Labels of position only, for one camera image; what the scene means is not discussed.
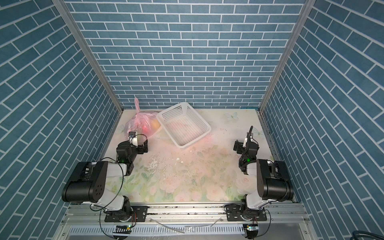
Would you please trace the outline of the pink plastic bag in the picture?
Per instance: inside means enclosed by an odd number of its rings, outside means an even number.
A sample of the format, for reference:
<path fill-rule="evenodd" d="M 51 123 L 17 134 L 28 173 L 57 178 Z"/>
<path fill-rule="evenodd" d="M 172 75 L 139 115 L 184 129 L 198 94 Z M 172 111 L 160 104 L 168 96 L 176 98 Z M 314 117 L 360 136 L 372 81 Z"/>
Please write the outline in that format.
<path fill-rule="evenodd" d="M 146 135 L 148 138 L 154 135 L 161 124 L 157 119 L 157 112 L 142 112 L 138 98 L 134 100 L 136 114 L 125 124 L 124 134 L 126 139 L 130 137 L 129 132 Z"/>

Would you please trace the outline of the white perforated plastic basket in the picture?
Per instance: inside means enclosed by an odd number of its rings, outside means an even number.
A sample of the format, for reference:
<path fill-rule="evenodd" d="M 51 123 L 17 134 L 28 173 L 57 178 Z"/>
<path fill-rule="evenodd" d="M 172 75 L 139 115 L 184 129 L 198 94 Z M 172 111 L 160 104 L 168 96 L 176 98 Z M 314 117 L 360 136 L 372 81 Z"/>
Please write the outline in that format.
<path fill-rule="evenodd" d="M 156 117 L 180 149 L 188 148 L 212 130 L 208 122 L 187 102 L 171 106 L 159 112 Z"/>

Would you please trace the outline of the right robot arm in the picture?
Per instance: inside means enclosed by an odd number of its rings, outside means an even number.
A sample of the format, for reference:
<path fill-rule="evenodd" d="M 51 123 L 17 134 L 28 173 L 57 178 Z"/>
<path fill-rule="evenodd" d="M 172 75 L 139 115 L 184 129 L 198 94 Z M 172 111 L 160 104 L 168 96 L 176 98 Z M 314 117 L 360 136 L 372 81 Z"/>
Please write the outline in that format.
<path fill-rule="evenodd" d="M 243 143 L 234 143 L 234 151 L 241 155 L 239 168 L 244 175 L 255 176 L 257 190 L 245 194 L 240 203 L 238 214 L 246 220 L 266 220 L 265 206 L 274 202 L 291 201 L 294 186 L 287 165 L 283 161 L 258 159 L 259 145 L 252 138 Z"/>

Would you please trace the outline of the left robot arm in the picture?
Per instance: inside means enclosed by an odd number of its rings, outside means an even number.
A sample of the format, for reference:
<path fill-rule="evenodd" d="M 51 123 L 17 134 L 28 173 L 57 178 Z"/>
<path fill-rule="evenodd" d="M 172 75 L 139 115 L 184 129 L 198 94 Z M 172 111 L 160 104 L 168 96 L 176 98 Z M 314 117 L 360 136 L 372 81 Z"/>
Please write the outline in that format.
<path fill-rule="evenodd" d="M 148 207 L 131 206 L 128 197 L 106 189 L 106 180 L 109 177 L 129 176 L 133 171 L 136 156 L 147 152 L 148 140 L 140 145 L 138 136 L 133 135 L 118 144 L 115 160 L 106 157 L 94 163 L 78 163 L 62 191 L 62 200 L 99 207 L 106 214 L 107 223 L 144 222 Z"/>

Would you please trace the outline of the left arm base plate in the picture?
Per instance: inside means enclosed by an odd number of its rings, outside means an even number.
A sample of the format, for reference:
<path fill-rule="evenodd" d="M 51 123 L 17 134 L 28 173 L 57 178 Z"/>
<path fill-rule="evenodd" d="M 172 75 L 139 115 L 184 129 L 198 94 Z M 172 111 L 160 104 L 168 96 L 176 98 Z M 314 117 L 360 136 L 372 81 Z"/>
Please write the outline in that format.
<path fill-rule="evenodd" d="M 131 210 L 128 214 L 120 211 L 106 212 L 105 222 L 106 223 L 137 223 L 145 222 L 148 206 L 131 206 Z"/>

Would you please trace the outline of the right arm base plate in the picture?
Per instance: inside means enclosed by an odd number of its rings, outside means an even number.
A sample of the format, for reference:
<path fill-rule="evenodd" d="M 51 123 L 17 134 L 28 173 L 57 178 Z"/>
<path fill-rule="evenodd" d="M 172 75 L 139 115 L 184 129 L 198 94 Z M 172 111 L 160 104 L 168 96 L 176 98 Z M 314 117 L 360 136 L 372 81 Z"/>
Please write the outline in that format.
<path fill-rule="evenodd" d="M 262 210 L 251 210 L 238 204 L 224 206 L 228 222 L 255 221 L 264 222 L 267 220 L 266 212 Z"/>

